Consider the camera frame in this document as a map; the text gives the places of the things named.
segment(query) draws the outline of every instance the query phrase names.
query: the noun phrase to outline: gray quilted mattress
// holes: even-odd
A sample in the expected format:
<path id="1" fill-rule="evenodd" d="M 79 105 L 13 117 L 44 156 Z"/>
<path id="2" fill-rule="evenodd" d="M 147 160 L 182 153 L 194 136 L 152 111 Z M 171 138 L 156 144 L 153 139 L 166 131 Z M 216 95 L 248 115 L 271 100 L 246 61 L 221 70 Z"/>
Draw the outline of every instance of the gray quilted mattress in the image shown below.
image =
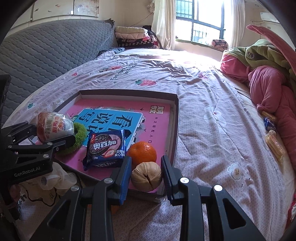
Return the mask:
<path id="1" fill-rule="evenodd" d="M 66 19 L 41 23 L 7 37 L 0 45 L 0 74 L 11 83 L 2 123 L 34 91 L 67 71 L 117 47 L 113 20 Z"/>

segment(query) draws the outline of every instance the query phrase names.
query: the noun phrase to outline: cabinet door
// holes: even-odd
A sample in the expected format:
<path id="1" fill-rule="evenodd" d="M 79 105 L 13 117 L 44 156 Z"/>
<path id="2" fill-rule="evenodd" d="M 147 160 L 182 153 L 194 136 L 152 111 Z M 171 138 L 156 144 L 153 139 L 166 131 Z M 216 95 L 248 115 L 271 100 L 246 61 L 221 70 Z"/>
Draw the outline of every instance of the cabinet door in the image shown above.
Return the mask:
<path id="1" fill-rule="evenodd" d="M 98 17 L 99 0 L 74 0 L 74 14 Z"/>
<path id="2" fill-rule="evenodd" d="M 73 14 L 74 0 L 37 0 L 33 10 L 33 21 L 60 15 Z"/>
<path id="3" fill-rule="evenodd" d="M 32 11 L 32 7 L 30 7 L 27 11 L 25 11 L 13 24 L 13 26 L 11 28 L 14 28 L 16 26 L 19 26 L 23 23 L 27 23 L 30 22 L 30 18 L 31 18 L 31 11 Z"/>

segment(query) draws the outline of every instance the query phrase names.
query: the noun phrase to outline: barcode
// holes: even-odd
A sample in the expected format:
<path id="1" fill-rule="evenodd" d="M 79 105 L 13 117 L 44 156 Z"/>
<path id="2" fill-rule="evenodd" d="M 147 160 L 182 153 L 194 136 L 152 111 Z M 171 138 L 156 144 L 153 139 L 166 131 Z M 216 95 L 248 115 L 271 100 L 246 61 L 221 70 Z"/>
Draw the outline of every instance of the barcode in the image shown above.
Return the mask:
<path id="1" fill-rule="evenodd" d="M 53 115 L 49 115 L 46 118 L 46 123 L 45 123 L 45 133 L 50 134 L 52 130 L 52 121 L 53 121 Z"/>

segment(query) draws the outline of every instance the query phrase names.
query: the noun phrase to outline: air conditioner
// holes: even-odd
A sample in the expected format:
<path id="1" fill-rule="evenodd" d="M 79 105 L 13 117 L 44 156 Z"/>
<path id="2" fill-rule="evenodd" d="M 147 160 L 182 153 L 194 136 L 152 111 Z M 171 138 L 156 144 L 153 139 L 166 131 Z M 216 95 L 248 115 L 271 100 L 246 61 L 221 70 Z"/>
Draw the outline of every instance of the air conditioner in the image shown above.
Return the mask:
<path id="1" fill-rule="evenodd" d="M 279 21 L 276 19 L 275 16 L 273 16 L 269 12 L 261 12 L 260 13 L 262 21 L 267 21 L 267 22 L 273 22 L 273 23 L 279 23 Z"/>

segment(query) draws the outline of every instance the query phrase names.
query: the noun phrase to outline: white curtain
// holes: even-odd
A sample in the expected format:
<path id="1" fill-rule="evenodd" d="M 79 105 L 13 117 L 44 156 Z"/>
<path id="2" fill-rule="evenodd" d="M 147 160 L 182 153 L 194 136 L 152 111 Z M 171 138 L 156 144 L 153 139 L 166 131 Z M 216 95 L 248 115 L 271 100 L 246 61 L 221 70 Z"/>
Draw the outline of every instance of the white curtain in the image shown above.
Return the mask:
<path id="1" fill-rule="evenodd" d="M 175 0 L 155 0 L 152 31 L 156 34 L 164 49 L 175 48 Z"/>
<path id="2" fill-rule="evenodd" d="M 225 33 L 224 39 L 229 49 L 240 45 L 245 30 L 244 0 L 224 0 Z"/>

